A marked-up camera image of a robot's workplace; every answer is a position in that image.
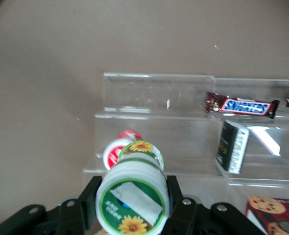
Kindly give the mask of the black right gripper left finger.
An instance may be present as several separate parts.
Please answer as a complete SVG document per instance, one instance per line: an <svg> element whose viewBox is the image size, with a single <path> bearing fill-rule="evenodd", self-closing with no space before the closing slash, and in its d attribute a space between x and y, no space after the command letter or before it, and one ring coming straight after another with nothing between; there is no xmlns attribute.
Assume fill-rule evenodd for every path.
<svg viewBox="0 0 289 235"><path fill-rule="evenodd" d="M94 176L78 198L71 198L48 212L48 235L83 235L96 219L96 193L102 182Z"/></svg>

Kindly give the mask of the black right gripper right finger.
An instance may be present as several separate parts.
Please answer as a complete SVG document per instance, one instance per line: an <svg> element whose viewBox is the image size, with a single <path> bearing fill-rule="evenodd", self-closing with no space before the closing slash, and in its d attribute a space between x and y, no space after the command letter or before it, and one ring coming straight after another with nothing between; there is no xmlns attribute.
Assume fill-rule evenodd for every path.
<svg viewBox="0 0 289 235"><path fill-rule="evenodd" d="M210 210L194 199L184 197L176 176L167 176L170 199L170 217L164 227L164 235L209 235Z"/></svg>

